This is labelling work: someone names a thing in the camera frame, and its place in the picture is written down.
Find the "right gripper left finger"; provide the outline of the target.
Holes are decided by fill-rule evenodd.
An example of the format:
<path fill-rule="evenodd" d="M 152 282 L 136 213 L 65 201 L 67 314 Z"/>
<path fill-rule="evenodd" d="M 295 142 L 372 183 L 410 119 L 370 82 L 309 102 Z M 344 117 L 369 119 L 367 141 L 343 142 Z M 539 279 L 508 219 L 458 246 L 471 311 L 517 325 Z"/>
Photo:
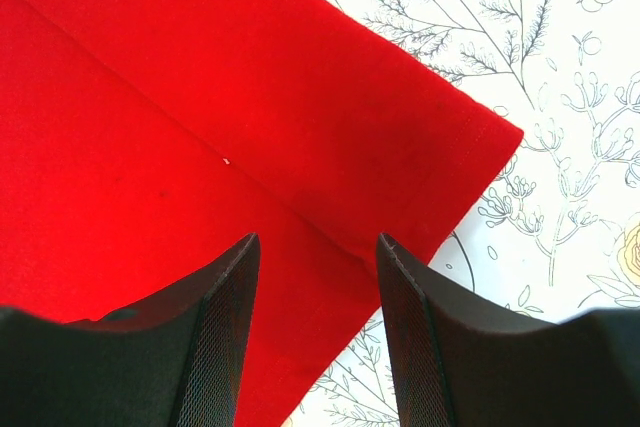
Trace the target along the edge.
<path fill-rule="evenodd" d="M 103 318 L 1 311 L 5 426 L 230 426 L 259 276 L 259 238 Z"/>

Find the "red t shirt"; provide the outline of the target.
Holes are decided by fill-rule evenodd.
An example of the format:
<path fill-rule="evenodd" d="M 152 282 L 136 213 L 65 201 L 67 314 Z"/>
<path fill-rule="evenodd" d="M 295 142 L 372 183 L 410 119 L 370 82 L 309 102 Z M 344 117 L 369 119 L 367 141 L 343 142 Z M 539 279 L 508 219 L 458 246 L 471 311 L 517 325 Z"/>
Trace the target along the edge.
<path fill-rule="evenodd" d="M 98 318 L 250 232 L 237 424 L 278 426 L 522 131 L 325 0 L 1 0 L 1 301 Z"/>

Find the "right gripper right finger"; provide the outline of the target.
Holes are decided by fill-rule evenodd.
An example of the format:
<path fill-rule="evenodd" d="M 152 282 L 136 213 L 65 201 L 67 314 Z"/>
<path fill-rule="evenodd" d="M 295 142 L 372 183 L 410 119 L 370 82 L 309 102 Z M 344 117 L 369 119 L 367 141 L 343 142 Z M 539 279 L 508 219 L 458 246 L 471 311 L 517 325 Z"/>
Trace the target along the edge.
<path fill-rule="evenodd" d="M 561 324 L 494 304 L 377 243 L 380 300 L 403 426 L 635 426 L 639 315 Z"/>

